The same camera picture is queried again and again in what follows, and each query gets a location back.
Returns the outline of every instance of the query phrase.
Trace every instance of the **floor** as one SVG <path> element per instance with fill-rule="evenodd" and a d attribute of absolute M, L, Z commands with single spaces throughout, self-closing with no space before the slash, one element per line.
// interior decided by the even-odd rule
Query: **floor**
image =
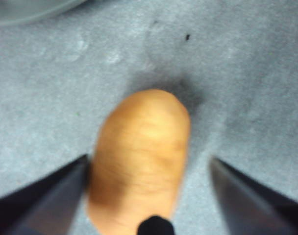
<path fill-rule="evenodd" d="M 298 0 L 90 0 L 0 27 L 0 196 L 91 154 L 109 112 L 147 88 L 191 114 L 178 235 L 228 234 L 211 156 L 298 201 Z M 84 200 L 71 234 L 98 234 Z"/>

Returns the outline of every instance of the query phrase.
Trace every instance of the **gray carpet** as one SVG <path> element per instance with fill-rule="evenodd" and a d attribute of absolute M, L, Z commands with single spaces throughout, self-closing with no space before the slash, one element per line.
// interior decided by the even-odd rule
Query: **gray carpet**
<path fill-rule="evenodd" d="M 298 201 L 298 0 L 89 1 L 0 28 L 0 196 L 92 153 L 109 112 L 147 88 L 191 114 L 178 235 L 227 234 L 212 155 Z M 98 234 L 83 208 L 71 234 Z"/>

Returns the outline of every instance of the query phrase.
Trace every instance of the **gray object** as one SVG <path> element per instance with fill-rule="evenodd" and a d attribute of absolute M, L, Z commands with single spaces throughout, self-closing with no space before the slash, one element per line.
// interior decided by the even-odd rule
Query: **gray object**
<path fill-rule="evenodd" d="M 298 0 L 88 1 L 0 28 L 0 196 L 91 154 L 116 105 L 152 87 L 192 119 L 176 234 L 227 234 L 211 155 L 298 202 Z M 80 208 L 71 234 L 98 234 Z"/>
<path fill-rule="evenodd" d="M 0 26 L 30 23 L 54 16 L 86 0 L 0 0 Z"/>

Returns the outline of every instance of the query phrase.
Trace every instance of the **black object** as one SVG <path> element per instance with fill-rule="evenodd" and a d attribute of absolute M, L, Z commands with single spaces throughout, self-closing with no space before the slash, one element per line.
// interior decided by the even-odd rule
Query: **black object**
<path fill-rule="evenodd" d="M 298 235 L 298 203 L 214 158 L 211 176 L 232 235 Z"/>
<path fill-rule="evenodd" d="M 0 199 L 0 235 L 65 235 L 87 184 L 84 155 Z"/>
<path fill-rule="evenodd" d="M 168 220 L 152 216 L 139 225 L 137 235 L 174 235 L 174 229 Z"/>

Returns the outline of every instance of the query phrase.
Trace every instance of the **gray surface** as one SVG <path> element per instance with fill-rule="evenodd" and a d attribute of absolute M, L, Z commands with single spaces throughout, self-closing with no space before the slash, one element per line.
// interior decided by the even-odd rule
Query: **gray surface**
<path fill-rule="evenodd" d="M 150 87 L 192 114 L 177 234 L 227 234 L 211 155 L 298 200 L 298 0 L 91 1 L 0 28 L 0 196 L 91 153 L 109 112 Z M 81 210 L 72 234 L 93 231 Z"/>

